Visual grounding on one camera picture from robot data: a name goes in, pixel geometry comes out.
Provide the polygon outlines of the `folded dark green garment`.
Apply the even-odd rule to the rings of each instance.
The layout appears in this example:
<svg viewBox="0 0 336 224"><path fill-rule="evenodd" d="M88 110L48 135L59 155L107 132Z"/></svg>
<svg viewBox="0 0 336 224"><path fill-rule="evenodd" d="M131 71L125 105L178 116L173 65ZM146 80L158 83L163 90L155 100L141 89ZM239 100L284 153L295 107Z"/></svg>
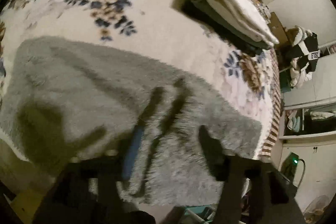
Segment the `folded dark green garment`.
<svg viewBox="0 0 336 224"><path fill-rule="evenodd" d="M173 0L172 8L209 27L222 41L232 44L252 57L259 55L262 50L272 48L266 42L254 41L231 26L206 0Z"/></svg>

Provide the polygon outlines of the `folded white towel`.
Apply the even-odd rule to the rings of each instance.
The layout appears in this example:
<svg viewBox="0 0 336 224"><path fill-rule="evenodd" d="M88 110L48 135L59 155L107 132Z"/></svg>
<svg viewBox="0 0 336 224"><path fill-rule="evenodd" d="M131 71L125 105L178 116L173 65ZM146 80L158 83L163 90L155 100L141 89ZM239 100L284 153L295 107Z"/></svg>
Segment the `folded white towel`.
<svg viewBox="0 0 336 224"><path fill-rule="evenodd" d="M230 26L252 41L263 42L267 47L273 47L279 43L250 0L206 1Z"/></svg>

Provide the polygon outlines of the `black device green light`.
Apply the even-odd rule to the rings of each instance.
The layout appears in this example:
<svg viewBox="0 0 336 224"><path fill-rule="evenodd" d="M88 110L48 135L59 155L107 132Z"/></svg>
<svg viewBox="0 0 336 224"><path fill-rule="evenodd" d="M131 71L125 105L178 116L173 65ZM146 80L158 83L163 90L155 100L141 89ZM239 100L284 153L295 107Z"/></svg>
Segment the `black device green light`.
<svg viewBox="0 0 336 224"><path fill-rule="evenodd" d="M294 176L297 170L299 156L291 152L284 160L281 166L281 173L290 181L294 181Z"/></svg>

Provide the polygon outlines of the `white storage cabinet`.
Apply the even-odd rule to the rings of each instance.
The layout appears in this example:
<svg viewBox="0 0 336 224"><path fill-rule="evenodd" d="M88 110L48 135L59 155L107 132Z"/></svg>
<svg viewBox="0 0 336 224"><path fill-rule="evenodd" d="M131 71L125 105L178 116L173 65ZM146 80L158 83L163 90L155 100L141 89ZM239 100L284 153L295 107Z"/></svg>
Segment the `white storage cabinet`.
<svg viewBox="0 0 336 224"><path fill-rule="evenodd" d="M279 143L272 151L278 168L291 153L299 158L293 184L302 211L335 195L335 42L321 53L312 79L284 94Z"/></svg>

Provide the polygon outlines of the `floral cream bed blanket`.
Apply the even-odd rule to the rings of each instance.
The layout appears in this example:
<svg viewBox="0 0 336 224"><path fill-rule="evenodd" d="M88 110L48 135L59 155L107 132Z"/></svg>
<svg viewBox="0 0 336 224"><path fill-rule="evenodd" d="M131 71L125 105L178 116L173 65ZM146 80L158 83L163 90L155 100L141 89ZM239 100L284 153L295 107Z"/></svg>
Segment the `floral cream bed blanket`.
<svg viewBox="0 0 336 224"><path fill-rule="evenodd" d="M211 84L239 112L261 123L256 153L278 135L277 60L197 8L206 0L5 0L1 10L1 94L9 90L24 40L65 38L150 57Z"/></svg>

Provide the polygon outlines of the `black white clothes pile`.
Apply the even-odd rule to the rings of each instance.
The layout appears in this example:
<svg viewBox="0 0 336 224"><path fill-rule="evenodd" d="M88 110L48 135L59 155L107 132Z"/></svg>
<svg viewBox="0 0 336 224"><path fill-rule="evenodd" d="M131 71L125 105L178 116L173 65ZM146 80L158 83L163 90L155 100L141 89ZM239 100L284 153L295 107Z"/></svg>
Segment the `black white clothes pile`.
<svg viewBox="0 0 336 224"><path fill-rule="evenodd" d="M301 26L288 29L286 34L291 45L285 56L290 61L290 85L300 88L312 79L321 55L317 34Z"/></svg>

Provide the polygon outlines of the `grey fluffy pants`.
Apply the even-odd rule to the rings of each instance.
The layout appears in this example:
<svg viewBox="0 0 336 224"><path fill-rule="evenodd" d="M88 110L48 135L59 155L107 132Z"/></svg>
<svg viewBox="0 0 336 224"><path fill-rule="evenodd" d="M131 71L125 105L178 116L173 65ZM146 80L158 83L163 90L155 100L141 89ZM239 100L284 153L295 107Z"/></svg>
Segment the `grey fluffy pants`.
<svg viewBox="0 0 336 224"><path fill-rule="evenodd" d="M191 73L136 53L42 36L17 49L1 107L15 148L56 176L73 157L127 147L144 127L131 178L120 196L149 205L208 205L222 185L206 163L201 126L223 148L252 158L261 124L235 110Z"/></svg>

